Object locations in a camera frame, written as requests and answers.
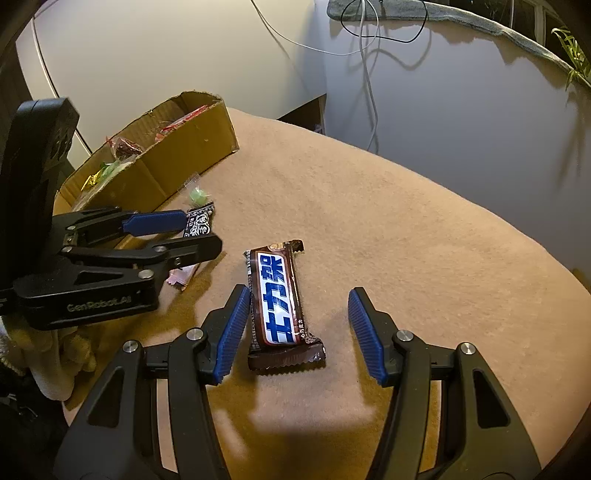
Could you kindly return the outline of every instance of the white wall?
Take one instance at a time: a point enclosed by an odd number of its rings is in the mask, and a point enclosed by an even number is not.
[[[257,0],[284,34],[319,43],[314,0]],[[323,59],[282,45],[249,0],[59,0],[17,41],[33,98],[51,96],[41,68],[78,112],[96,150],[150,108],[184,90],[220,94],[228,106],[279,118],[326,93]],[[86,155],[71,151],[77,167]]]
[[[323,47],[356,39],[316,0]],[[386,22],[411,38],[419,24]],[[491,210],[591,277],[591,92],[503,38],[428,22],[370,47],[379,155]],[[326,56],[326,132],[361,148],[371,125],[359,55]]]

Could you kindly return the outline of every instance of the black cable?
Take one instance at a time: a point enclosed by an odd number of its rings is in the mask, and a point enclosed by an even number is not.
[[[349,30],[345,24],[343,23],[343,17],[345,16],[345,12],[347,11],[347,9],[354,4],[356,1],[358,0],[352,0],[351,2],[349,2],[349,5],[347,5],[344,10],[343,13],[341,13],[340,15],[340,24],[343,26],[343,28],[349,32],[351,35],[354,35],[355,37],[358,37],[359,35],[357,35],[357,33],[355,32],[351,32],[351,30]],[[427,22],[427,18],[429,18],[429,12],[427,10],[427,4],[424,2],[424,0],[421,0],[421,2],[423,3],[423,7],[425,7],[425,18],[423,18],[423,24],[421,25],[421,29],[418,31],[418,33],[410,40],[399,40],[397,38],[390,38],[390,37],[383,37],[382,35],[376,35],[376,38],[383,38],[384,40],[392,40],[392,41],[397,41],[399,43],[410,43],[415,41],[418,36],[421,34],[421,32],[423,31],[423,28],[425,28],[425,23]],[[374,38],[374,35],[362,35],[362,38]]]

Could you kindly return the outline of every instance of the gray cloth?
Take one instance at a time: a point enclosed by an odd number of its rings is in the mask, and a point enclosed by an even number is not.
[[[351,0],[330,0],[327,9],[328,16],[333,20],[339,21],[340,16]],[[375,9],[378,11],[380,20],[423,20],[425,18],[425,7],[423,3],[418,0],[384,0],[380,3],[379,0],[369,0]],[[440,0],[438,2],[426,2],[428,10],[429,21],[448,20],[465,27],[473,28],[483,33],[493,35],[495,37],[503,36],[508,38],[518,47],[523,48],[531,54],[549,60],[566,72],[571,70],[571,67],[554,55],[550,50],[543,47],[534,40],[530,40],[526,36],[516,32],[515,30],[505,27],[493,20],[481,17],[480,15],[461,10],[459,8],[449,7],[447,4],[449,0]],[[374,11],[367,8],[367,19],[375,20]],[[345,15],[345,21],[361,20],[361,2],[357,1],[352,4]]]

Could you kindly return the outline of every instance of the chocolate bar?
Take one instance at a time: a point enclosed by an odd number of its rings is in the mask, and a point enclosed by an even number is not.
[[[251,288],[251,370],[289,367],[326,359],[322,341],[306,326],[294,271],[301,240],[244,252]]]

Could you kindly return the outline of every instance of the metal screw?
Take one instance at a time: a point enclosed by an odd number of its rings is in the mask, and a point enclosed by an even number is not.
[[[410,330],[399,330],[396,332],[396,338],[401,342],[410,342],[414,338],[414,334]]]
[[[154,272],[152,270],[150,270],[149,268],[146,268],[145,270],[140,270],[138,273],[138,277],[139,278],[152,278],[154,276]]]
[[[123,344],[123,351],[126,353],[135,352],[138,349],[138,342],[135,340],[127,340]]]
[[[460,345],[460,350],[466,355],[474,355],[476,353],[476,347],[471,343],[464,342]]]
[[[192,328],[187,332],[187,338],[189,340],[201,340],[203,338],[203,330],[201,328]]]

